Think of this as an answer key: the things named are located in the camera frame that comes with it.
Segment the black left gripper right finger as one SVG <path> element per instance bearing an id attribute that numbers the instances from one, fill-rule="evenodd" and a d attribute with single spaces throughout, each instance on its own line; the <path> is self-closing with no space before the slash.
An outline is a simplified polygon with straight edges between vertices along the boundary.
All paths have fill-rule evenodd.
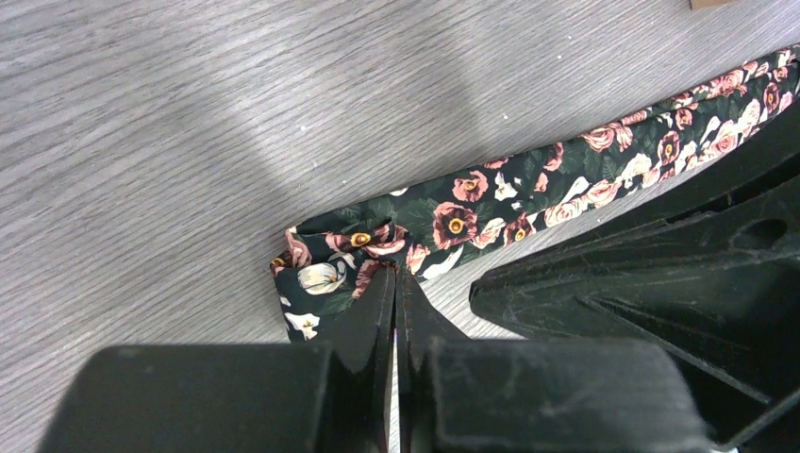
<path id="1" fill-rule="evenodd" d="M 473 340 L 396 274 L 404 452 L 709 452 L 661 348 L 619 338 Z"/>

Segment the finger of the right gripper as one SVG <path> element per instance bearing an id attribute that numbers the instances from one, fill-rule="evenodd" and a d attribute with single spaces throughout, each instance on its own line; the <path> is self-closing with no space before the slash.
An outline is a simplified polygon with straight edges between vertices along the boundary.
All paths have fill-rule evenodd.
<path id="1" fill-rule="evenodd" d="M 775 118 L 736 150 L 687 182 L 609 223 L 564 242 L 604 241 L 719 212 L 799 175 L 799 120 Z"/>
<path id="2" fill-rule="evenodd" d="M 517 260 L 470 291 L 528 339 L 628 337 L 668 351 L 718 447 L 799 444 L 799 191 Z"/>

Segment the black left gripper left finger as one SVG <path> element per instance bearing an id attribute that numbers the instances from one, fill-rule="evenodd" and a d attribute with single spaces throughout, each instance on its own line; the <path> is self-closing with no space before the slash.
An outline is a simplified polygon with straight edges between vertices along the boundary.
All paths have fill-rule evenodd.
<path id="1" fill-rule="evenodd" d="M 384 452 L 395 272 L 299 344 L 117 345 L 77 373 L 42 452 Z"/>

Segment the black pink floral tie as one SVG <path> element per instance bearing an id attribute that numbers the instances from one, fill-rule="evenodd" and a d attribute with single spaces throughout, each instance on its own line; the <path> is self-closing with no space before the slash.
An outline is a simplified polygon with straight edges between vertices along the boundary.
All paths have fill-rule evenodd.
<path id="1" fill-rule="evenodd" d="M 798 97 L 792 44 L 572 139 L 292 226 L 270 264 L 288 337 L 316 337 L 383 267 L 439 277 L 731 153 Z"/>

